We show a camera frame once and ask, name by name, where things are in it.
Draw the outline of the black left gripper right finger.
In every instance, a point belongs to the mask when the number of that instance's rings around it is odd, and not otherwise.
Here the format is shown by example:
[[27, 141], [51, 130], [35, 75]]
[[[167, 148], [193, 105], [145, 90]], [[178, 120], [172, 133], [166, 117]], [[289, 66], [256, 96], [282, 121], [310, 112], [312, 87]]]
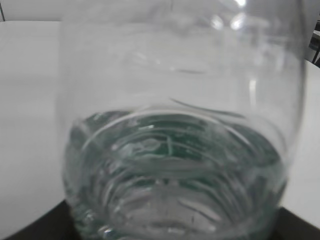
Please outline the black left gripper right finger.
[[320, 229], [281, 207], [270, 240], [320, 240]]

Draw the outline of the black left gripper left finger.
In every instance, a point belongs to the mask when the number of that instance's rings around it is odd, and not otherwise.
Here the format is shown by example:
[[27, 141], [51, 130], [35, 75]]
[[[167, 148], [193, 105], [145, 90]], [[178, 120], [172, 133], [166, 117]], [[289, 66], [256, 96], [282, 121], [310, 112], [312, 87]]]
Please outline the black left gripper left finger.
[[75, 227], [65, 201], [32, 224], [7, 237], [8, 240], [74, 240]]

